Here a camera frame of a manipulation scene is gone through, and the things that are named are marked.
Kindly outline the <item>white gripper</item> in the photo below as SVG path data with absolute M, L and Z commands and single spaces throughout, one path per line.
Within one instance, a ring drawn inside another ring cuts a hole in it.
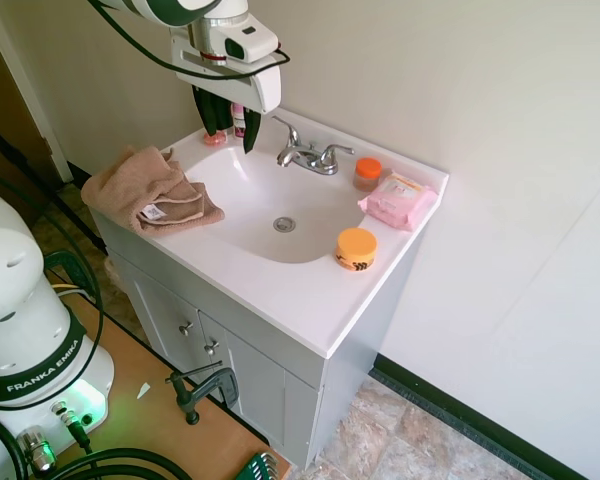
M 234 59 L 227 59 L 223 66 L 205 62 L 192 47 L 174 47 L 173 64 L 188 71 L 210 76 L 230 76 L 253 73 L 255 70 L 272 64 L 272 55 L 266 56 L 252 64 Z M 209 80 L 183 73 L 176 76 L 193 87 L 193 96 L 206 133 L 215 135 L 215 110 L 213 94 L 242 105 L 244 108 L 243 150 L 245 154 L 254 148 L 260 125 L 261 114 L 268 114 L 281 102 L 280 67 L 272 67 L 261 73 L 240 80 Z

